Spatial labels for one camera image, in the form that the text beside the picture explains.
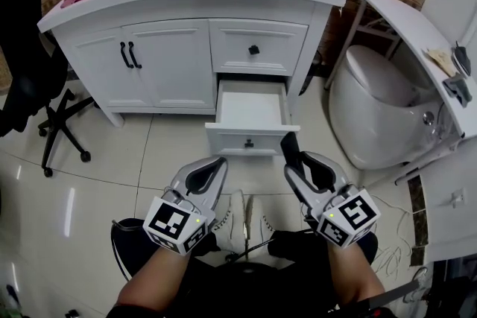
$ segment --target white shoe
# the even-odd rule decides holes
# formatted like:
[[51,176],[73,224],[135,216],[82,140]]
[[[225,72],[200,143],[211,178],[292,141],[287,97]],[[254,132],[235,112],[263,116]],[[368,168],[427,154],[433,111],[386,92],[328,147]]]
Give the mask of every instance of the white shoe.
[[245,201],[244,194],[238,190],[230,197],[230,204],[225,217],[212,228],[217,246],[237,254],[245,252]]
[[[258,197],[251,197],[247,208],[247,225],[249,229],[248,249],[259,245],[271,239],[275,229],[267,222],[265,213],[263,212],[262,201]],[[258,249],[248,253],[248,259],[268,254],[268,245],[264,245]]]

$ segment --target chair base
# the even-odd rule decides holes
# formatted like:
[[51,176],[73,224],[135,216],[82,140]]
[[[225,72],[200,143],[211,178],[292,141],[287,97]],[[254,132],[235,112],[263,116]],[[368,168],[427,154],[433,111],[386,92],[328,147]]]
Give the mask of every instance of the chair base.
[[91,160],[91,154],[84,150],[81,145],[78,143],[76,138],[73,136],[72,132],[69,131],[69,128],[66,126],[66,121],[68,118],[75,115],[77,112],[84,109],[86,106],[94,102],[92,97],[82,100],[77,104],[66,108],[66,103],[68,101],[73,101],[75,95],[69,89],[66,90],[65,95],[61,99],[60,105],[55,112],[50,106],[46,107],[46,114],[48,115],[48,120],[42,122],[38,125],[38,133],[40,136],[48,136],[46,139],[45,151],[43,152],[42,159],[42,169],[46,177],[51,177],[53,175],[53,170],[47,167],[48,159],[50,157],[51,149],[53,148],[54,140],[57,137],[58,132],[61,130],[65,134],[66,138],[75,146],[76,150],[80,152],[80,157],[82,162],[89,162]]

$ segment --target gray cloth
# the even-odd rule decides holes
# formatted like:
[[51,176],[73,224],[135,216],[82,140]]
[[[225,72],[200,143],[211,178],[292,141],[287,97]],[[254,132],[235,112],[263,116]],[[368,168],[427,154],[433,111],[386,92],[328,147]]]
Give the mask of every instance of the gray cloth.
[[454,77],[442,81],[442,84],[452,98],[457,97],[462,107],[466,107],[472,100],[472,95],[469,93],[469,89],[467,88],[467,84],[465,83],[462,74],[457,73]]

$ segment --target forearm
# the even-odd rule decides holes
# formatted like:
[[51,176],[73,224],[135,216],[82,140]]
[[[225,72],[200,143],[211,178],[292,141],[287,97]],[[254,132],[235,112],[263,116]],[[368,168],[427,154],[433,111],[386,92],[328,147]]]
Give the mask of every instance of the forearm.
[[144,267],[122,288],[118,305],[135,305],[164,311],[174,300],[190,255],[158,249]]
[[358,244],[341,249],[328,243],[328,256],[333,286],[340,305],[385,292]]

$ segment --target drawer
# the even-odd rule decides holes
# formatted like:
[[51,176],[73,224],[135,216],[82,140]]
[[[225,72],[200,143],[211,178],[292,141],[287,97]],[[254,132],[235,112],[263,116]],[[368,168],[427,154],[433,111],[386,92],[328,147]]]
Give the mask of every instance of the drawer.
[[216,72],[292,76],[306,25],[247,19],[210,19]]
[[221,81],[215,123],[206,124],[219,155],[282,155],[282,138],[299,130],[290,122],[285,85],[253,81]]

